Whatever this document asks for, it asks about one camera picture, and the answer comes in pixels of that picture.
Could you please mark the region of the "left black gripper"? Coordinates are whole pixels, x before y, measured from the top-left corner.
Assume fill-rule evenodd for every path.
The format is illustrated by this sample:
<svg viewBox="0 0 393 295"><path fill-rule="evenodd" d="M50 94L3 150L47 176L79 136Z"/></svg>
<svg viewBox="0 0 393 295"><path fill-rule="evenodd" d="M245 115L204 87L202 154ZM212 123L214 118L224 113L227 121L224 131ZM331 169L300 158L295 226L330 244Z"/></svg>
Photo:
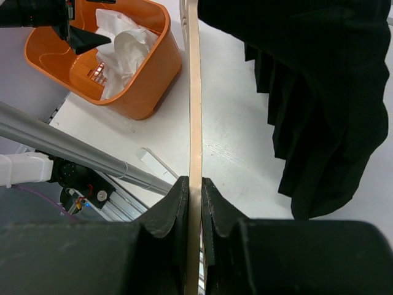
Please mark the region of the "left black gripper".
<svg viewBox="0 0 393 295"><path fill-rule="evenodd" d="M69 41L69 46L76 55L111 43L109 37L70 26L76 16L75 0L53 0L51 4L55 14L52 28L61 40Z"/></svg>

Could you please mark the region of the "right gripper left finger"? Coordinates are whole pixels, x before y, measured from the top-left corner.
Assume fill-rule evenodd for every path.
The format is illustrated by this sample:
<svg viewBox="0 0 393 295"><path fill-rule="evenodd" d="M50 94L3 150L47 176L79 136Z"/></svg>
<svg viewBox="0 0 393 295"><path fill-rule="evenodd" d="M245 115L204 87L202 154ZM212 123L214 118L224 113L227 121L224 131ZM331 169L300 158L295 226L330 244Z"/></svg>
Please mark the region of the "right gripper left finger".
<svg viewBox="0 0 393 295"><path fill-rule="evenodd" d="M2 294L183 294L189 179L131 222L1 231Z"/></svg>

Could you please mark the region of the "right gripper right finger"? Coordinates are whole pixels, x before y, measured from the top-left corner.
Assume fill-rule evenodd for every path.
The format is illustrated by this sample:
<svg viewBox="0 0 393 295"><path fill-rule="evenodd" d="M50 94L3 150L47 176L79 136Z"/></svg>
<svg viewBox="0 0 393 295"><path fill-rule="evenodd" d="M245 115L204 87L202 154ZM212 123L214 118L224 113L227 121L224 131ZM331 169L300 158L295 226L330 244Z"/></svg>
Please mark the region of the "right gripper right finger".
<svg viewBox="0 0 393 295"><path fill-rule="evenodd" d="M252 219L205 178L206 294L391 294L392 249L360 221Z"/></svg>

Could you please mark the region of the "white pleated skirt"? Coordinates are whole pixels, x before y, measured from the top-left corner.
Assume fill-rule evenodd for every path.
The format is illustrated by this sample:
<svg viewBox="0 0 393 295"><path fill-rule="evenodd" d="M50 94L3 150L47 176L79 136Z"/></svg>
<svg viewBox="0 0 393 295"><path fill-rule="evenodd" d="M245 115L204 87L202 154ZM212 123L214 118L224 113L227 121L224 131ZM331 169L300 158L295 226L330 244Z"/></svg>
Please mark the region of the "white pleated skirt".
<svg viewBox="0 0 393 295"><path fill-rule="evenodd" d="M96 34L111 42L97 47L96 59L104 63L102 100L118 95L130 83L153 46L158 35L121 12L96 9Z"/></svg>

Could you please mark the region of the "beige wooden hanger front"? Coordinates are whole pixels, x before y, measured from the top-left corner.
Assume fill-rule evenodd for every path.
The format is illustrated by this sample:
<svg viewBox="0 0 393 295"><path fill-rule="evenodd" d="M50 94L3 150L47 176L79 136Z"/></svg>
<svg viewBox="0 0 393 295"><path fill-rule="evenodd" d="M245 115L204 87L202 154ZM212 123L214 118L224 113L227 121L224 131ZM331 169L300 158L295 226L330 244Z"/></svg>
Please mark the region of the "beige wooden hanger front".
<svg viewBox="0 0 393 295"><path fill-rule="evenodd" d="M185 294L198 294L200 268L201 187L202 187L202 97L198 2L180 1L184 46L189 58L190 160L189 212Z"/></svg>

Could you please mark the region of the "black garment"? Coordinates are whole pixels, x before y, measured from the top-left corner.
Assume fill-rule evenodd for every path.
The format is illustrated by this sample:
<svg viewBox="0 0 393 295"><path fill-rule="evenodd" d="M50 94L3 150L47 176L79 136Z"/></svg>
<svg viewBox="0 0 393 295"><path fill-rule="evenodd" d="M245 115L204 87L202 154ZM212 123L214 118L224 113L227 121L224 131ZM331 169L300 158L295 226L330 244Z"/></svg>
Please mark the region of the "black garment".
<svg viewBox="0 0 393 295"><path fill-rule="evenodd" d="M257 51L279 193L296 220L354 196L388 134L389 1L200 1L199 19Z"/></svg>

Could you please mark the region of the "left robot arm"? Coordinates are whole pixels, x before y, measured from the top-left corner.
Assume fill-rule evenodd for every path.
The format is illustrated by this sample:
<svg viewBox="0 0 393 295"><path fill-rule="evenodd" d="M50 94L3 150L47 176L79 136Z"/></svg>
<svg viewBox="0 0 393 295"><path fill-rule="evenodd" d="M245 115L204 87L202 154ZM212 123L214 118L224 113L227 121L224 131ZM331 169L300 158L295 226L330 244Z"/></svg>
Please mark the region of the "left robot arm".
<svg viewBox="0 0 393 295"><path fill-rule="evenodd" d="M111 42L106 36L71 26L70 22L75 17L74 1L1 1L2 28L51 27L78 55ZM94 187L90 183L92 170L89 168L40 151L15 155L8 161L10 163L6 164L4 159L1 160L1 178L17 172L16 177L5 183L8 188L17 188L20 183L29 181L23 175L26 168L34 176L32 182L55 182L77 192L78 209L94 195Z"/></svg>

